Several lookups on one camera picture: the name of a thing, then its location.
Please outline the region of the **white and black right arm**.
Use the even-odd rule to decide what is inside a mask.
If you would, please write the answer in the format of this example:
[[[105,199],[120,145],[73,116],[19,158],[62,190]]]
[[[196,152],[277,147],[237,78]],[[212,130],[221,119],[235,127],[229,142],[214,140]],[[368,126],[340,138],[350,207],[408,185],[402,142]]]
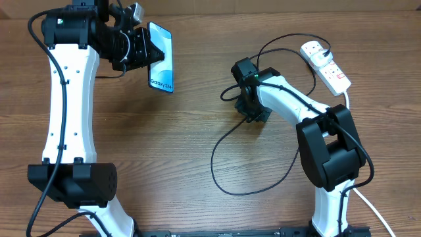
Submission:
[[[231,73],[241,89],[235,107],[247,122],[266,122],[276,112],[296,129],[302,168],[316,187],[310,234],[351,236],[349,191],[367,156],[350,110],[312,100],[277,70],[259,70],[249,58],[236,62]]]

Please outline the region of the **Samsung Galaxy smartphone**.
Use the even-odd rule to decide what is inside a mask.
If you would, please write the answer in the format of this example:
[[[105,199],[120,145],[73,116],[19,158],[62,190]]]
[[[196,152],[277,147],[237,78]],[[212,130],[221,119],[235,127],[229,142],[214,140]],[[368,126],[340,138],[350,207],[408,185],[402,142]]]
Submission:
[[[149,22],[147,27],[150,33],[152,50],[152,63],[148,66],[149,86],[166,93],[173,93],[172,34],[169,30],[154,22]]]

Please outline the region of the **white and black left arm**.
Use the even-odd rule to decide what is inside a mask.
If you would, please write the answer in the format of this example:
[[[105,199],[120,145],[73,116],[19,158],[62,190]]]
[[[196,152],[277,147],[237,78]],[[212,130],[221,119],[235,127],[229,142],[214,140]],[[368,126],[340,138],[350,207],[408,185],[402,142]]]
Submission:
[[[73,1],[37,14],[37,44],[49,58],[51,104],[41,163],[28,166],[28,180],[50,198],[87,217],[98,236],[140,236],[136,221],[117,196],[117,171],[100,163],[93,141],[93,91],[101,59],[118,77],[141,67],[148,84],[174,91],[172,34],[143,21],[143,7],[108,1]]]

